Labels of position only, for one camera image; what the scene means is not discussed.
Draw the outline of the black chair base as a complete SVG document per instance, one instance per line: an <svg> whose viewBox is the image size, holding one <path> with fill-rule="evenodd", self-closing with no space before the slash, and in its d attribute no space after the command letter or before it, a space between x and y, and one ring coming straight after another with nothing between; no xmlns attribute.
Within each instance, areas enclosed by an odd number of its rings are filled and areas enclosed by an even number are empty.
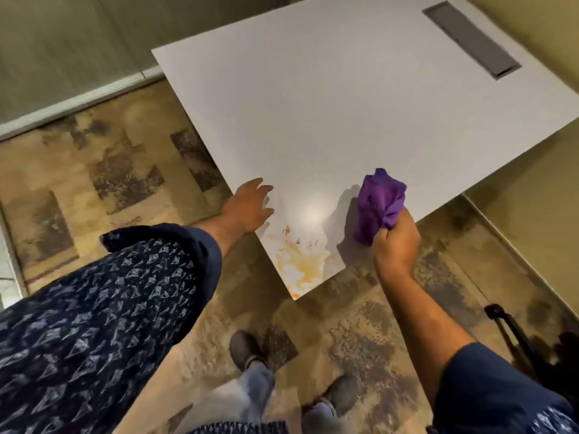
<svg viewBox="0 0 579 434"><path fill-rule="evenodd" d="M515 318L498 304L483 308L514 358L514 365L545 388L562 395L579 411L579 335L564 331L553 347L529 338Z"/></svg>

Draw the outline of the grey left shoe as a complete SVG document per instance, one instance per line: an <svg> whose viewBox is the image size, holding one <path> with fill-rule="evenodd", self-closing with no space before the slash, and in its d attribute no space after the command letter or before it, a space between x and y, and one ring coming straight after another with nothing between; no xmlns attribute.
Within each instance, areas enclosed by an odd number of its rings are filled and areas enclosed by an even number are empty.
<svg viewBox="0 0 579 434"><path fill-rule="evenodd" d="M266 357L257 339L245 330L238 330L231 336L229 355L241 372L247 371L255 363L266 365Z"/></svg>

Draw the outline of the light blue jeans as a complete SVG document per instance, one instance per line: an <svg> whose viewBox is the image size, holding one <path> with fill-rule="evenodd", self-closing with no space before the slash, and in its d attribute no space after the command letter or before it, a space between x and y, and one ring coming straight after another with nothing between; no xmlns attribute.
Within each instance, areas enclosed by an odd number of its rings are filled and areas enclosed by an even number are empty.
<svg viewBox="0 0 579 434"><path fill-rule="evenodd" d="M274 385L273 372L258 363L193 405L173 434L291 434L284 420L263 421ZM316 398L302 409L301 434L344 434L342 417Z"/></svg>

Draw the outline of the person's right hand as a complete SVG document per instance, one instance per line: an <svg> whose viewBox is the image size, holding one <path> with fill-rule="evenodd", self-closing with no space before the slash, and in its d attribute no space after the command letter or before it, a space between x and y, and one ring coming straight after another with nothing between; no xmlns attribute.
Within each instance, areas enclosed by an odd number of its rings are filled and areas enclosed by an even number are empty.
<svg viewBox="0 0 579 434"><path fill-rule="evenodd" d="M420 234L414 221L414 246L373 247L372 258L382 285L395 285L400 280L411 279L420 246Z"/></svg>

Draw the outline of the grey right shoe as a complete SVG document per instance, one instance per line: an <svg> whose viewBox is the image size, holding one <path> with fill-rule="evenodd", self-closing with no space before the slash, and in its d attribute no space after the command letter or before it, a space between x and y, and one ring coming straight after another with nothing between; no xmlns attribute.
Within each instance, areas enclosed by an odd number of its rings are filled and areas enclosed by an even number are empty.
<svg viewBox="0 0 579 434"><path fill-rule="evenodd" d="M340 418L356 405L358 394L358 378L354 374L345 373L335 379L326 391L316 398L316 402L325 404L335 417Z"/></svg>

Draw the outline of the orange spill stain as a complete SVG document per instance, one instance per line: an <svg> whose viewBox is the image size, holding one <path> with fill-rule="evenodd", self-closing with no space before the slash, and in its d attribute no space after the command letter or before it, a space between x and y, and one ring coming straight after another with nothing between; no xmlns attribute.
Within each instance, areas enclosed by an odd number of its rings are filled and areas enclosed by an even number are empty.
<svg viewBox="0 0 579 434"><path fill-rule="evenodd" d="M293 300L298 300L344 268L335 246L316 228L266 224L259 240Z"/></svg>

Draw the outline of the purple cleaning cloth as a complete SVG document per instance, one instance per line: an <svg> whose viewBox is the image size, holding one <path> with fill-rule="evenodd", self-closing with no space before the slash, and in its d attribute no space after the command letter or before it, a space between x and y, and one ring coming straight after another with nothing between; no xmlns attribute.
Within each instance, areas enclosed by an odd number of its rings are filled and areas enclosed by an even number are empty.
<svg viewBox="0 0 579 434"><path fill-rule="evenodd" d="M357 226L354 238L366 247L380 229L397 224L406 198L407 185L390 176L384 168L366 175L357 197Z"/></svg>

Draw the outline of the navy patterned shirt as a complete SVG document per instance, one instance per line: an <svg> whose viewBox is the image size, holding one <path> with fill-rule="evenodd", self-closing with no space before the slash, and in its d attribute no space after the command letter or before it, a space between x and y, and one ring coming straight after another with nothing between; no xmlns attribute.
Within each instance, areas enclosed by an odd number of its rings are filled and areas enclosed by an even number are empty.
<svg viewBox="0 0 579 434"><path fill-rule="evenodd" d="M222 255L203 230L135 226L109 255L0 313L0 434L112 434L213 297ZM483 344L442 376L428 434L579 434L560 394Z"/></svg>

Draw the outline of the person's right forearm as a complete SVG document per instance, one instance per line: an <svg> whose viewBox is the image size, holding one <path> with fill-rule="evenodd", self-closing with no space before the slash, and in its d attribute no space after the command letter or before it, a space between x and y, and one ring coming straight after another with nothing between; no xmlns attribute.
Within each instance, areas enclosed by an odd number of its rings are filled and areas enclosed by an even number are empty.
<svg viewBox="0 0 579 434"><path fill-rule="evenodd" d="M434 408L447 365L475 339L423 290L410 269L376 261L376 270L411 363Z"/></svg>

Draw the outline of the person's left hand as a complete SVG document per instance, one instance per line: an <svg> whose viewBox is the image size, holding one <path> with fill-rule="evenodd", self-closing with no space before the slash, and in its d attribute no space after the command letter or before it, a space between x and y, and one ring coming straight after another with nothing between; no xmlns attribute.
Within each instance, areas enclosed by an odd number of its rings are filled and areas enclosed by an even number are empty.
<svg viewBox="0 0 579 434"><path fill-rule="evenodd" d="M264 184L263 178L256 178L243 183L228 199L221 209L221 214L235 215L242 223L246 233L254 232L264 224L257 224L258 211L269 208L269 193L274 189Z"/></svg>

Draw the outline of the person's left forearm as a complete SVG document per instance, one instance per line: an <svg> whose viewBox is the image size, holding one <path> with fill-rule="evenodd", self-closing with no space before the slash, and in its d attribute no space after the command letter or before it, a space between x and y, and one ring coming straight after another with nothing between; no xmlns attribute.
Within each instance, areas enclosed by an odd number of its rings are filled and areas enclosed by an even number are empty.
<svg viewBox="0 0 579 434"><path fill-rule="evenodd" d="M204 219L193 227L208 233L220 248L222 257L228 255L234 247L246 234L242 223L235 215L219 214Z"/></svg>

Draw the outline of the grey shoe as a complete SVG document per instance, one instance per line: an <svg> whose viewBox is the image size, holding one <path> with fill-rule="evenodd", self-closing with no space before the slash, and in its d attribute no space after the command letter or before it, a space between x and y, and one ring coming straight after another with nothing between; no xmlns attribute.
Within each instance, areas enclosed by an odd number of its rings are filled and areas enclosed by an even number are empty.
<svg viewBox="0 0 579 434"><path fill-rule="evenodd" d="M316 398L316 402L325 404L335 417L340 418L356 405L358 394L358 378L354 374L345 373L335 379L326 391Z"/></svg>
<svg viewBox="0 0 579 434"><path fill-rule="evenodd" d="M247 371L255 363L266 365L266 357L257 339L245 330L238 330L231 336L229 355L241 372Z"/></svg>

